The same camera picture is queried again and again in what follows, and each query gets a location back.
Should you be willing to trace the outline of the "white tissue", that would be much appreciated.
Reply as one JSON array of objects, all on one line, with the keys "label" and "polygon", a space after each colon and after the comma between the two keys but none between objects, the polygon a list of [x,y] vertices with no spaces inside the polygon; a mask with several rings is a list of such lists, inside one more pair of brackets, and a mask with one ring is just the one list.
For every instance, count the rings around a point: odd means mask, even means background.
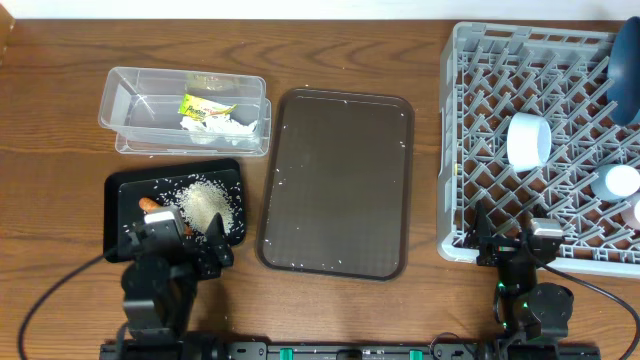
[{"label": "white tissue", "polygon": [[180,125],[183,130],[189,132],[189,137],[196,145],[209,145],[218,140],[224,140],[233,146],[242,142],[259,142],[255,134],[257,121],[244,125],[232,119],[229,114],[209,116],[202,121],[184,116]]}]

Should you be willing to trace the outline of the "orange carrot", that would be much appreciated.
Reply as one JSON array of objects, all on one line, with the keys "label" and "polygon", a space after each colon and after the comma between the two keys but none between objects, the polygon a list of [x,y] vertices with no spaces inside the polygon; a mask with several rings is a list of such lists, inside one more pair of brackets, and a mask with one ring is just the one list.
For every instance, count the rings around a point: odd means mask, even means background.
[{"label": "orange carrot", "polygon": [[145,212],[150,213],[157,208],[160,208],[160,205],[148,197],[143,197],[138,202],[139,207]]}]

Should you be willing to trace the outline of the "small blue cup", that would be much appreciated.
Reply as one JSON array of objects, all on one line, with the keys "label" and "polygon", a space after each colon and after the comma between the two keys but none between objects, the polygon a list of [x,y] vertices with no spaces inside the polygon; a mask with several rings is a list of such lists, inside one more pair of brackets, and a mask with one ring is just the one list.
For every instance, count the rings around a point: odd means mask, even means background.
[{"label": "small blue cup", "polygon": [[610,164],[595,170],[596,179],[590,184],[600,200],[615,202],[626,199],[639,190],[639,172],[631,166]]}]

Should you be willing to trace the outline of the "pile of white rice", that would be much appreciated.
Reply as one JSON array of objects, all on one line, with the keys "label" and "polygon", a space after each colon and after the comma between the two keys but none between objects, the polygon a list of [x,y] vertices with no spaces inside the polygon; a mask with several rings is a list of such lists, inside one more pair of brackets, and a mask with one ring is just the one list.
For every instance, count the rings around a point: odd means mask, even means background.
[{"label": "pile of white rice", "polygon": [[197,181],[176,192],[174,203],[192,230],[204,234],[216,214],[222,218],[224,232],[231,234],[234,212],[227,190],[211,181]]}]

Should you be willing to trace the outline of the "dark blue plate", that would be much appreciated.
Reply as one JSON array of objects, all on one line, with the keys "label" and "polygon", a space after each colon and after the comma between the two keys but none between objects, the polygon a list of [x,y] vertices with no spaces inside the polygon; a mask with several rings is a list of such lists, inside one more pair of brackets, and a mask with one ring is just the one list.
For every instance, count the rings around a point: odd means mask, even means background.
[{"label": "dark blue plate", "polygon": [[612,112],[619,126],[639,123],[639,17],[629,18],[616,35],[607,76],[613,85],[607,100],[617,106]]}]

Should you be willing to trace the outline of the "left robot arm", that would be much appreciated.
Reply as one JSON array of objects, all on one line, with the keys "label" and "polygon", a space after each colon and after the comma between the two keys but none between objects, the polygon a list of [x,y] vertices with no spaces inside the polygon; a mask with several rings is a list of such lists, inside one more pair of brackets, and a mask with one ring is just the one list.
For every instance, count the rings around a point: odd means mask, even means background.
[{"label": "left robot arm", "polygon": [[199,244],[174,218],[152,220],[129,234],[133,264],[124,272],[123,309],[134,340],[169,344],[184,337],[200,281],[234,263],[223,219],[215,214]]}]

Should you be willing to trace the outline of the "yellow-green snack wrapper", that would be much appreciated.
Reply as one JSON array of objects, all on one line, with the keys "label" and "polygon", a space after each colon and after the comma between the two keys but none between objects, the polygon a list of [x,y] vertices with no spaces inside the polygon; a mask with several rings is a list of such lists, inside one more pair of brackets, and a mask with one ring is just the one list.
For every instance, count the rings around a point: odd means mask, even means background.
[{"label": "yellow-green snack wrapper", "polygon": [[179,106],[178,113],[196,121],[204,121],[210,116],[229,115],[236,107],[236,104],[224,105],[215,101],[185,94]]}]

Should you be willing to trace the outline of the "light blue bowl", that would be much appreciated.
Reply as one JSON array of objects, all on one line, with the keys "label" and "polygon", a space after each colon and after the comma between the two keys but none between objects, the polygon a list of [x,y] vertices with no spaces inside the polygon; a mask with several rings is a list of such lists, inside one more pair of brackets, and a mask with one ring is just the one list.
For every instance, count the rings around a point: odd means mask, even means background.
[{"label": "light blue bowl", "polygon": [[551,153],[551,129],[541,116],[516,113],[507,132],[507,158],[516,173],[544,166]]}]

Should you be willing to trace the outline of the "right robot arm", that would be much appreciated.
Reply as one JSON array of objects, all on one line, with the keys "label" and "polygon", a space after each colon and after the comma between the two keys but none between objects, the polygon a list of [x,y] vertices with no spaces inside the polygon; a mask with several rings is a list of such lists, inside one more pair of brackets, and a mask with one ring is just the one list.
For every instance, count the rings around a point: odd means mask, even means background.
[{"label": "right robot arm", "polygon": [[558,221],[534,217],[514,237],[491,229],[484,205],[475,204],[464,244],[479,251],[476,264],[494,267],[498,282],[493,313],[504,333],[478,345],[477,359],[558,359],[558,342],[568,336],[574,295],[568,288],[538,281],[537,270],[554,261],[564,240]]}]

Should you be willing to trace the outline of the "white and pink cup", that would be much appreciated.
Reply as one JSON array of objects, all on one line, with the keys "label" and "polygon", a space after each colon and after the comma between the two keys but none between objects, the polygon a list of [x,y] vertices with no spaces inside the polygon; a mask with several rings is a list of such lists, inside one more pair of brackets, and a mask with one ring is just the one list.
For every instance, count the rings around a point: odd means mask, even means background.
[{"label": "white and pink cup", "polygon": [[632,229],[640,229],[640,193],[629,196],[626,200],[629,207],[621,212],[624,224]]}]

